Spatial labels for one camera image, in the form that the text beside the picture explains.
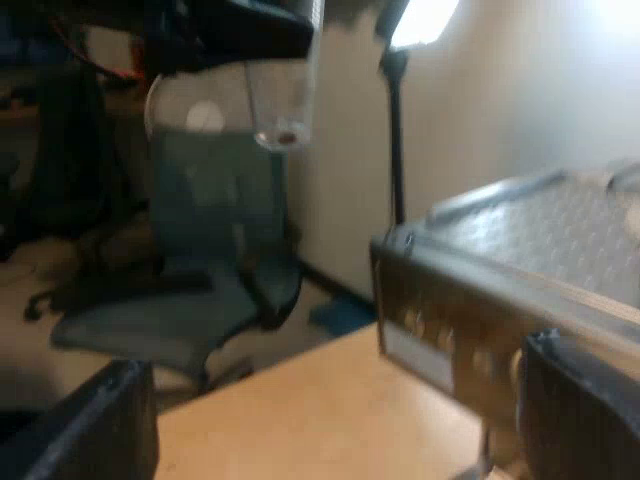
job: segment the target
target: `light stand pole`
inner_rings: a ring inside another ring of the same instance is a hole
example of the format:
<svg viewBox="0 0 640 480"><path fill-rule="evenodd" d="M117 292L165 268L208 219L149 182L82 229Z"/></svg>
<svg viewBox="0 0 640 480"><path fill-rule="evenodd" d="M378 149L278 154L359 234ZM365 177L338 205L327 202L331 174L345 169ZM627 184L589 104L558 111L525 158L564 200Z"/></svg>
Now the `light stand pole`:
<svg viewBox="0 0 640 480"><path fill-rule="evenodd" d="M389 88L389 129L391 132L391 198L393 202L394 225L406 219L404 203L404 166L402 161L402 111L400 89L407 69L407 50L392 51L388 48L382 54L380 69Z"/></svg>

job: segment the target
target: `black office chair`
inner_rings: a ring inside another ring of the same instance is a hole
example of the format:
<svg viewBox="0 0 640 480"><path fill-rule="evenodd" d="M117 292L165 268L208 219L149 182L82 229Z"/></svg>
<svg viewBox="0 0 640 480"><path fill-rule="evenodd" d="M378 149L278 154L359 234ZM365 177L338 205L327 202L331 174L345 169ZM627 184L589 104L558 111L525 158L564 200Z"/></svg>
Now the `black office chair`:
<svg viewBox="0 0 640 480"><path fill-rule="evenodd" d="M45 235L73 241L83 282L99 283L106 270L101 246L145 204L132 199L95 73L75 66L56 71L39 81L37 92L40 137L31 180L18 203L17 235L20 241ZM80 240L94 229L98 234L87 248ZM77 287L82 284L71 282L34 295L25 319L39 319L38 303L45 299L62 311L83 302Z"/></svg>

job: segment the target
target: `black plastic object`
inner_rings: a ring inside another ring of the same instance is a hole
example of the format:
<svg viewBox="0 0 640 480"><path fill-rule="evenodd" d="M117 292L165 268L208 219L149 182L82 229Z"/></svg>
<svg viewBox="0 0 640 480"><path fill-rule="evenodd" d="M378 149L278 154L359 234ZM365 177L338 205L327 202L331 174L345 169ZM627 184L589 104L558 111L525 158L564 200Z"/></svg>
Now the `black plastic object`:
<svg viewBox="0 0 640 480"><path fill-rule="evenodd" d="M162 74L305 58L315 32L308 18L258 1L25 0L21 7L144 36L147 68Z"/></svg>
<svg viewBox="0 0 640 480"><path fill-rule="evenodd" d="M158 433L151 367L112 362L0 447L3 480L151 480Z"/></svg>
<svg viewBox="0 0 640 480"><path fill-rule="evenodd" d="M555 331L527 337L520 434L541 480L640 478L640 385Z"/></svg>

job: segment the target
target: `desk surface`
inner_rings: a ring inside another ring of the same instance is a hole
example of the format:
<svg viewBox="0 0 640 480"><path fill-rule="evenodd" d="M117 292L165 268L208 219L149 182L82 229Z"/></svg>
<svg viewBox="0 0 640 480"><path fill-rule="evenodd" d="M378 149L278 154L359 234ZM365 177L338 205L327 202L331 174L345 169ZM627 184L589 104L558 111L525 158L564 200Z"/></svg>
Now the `desk surface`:
<svg viewBox="0 0 640 480"><path fill-rule="evenodd" d="M374 327L159 418L156 480L450 478L480 423L380 358Z"/></svg>

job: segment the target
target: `floor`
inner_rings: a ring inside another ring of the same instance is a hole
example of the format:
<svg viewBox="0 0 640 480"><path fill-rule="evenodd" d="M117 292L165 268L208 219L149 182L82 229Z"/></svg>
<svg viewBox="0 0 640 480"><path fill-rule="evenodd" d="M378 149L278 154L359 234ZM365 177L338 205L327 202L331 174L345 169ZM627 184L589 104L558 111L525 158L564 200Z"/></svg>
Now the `floor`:
<svg viewBox="0 0 640 480"><path fill-rule="evenodd" d="M49 335L58 320L54 315L45 314L36 323L23 320L29 296L68 277L76 265L72 245L55 239L22 245L0 264L0 409L47 408L109 362L101 354L53 349ZM305 282L296 308L279 330L247 331L232 338L207 360L210 376L246 357L255 369L267 368L328 341L325 331L308 322L309 311L328 299ZM154 377L168 399L162 408L194 394L194 384L181 374L156 368Z"/></svg>

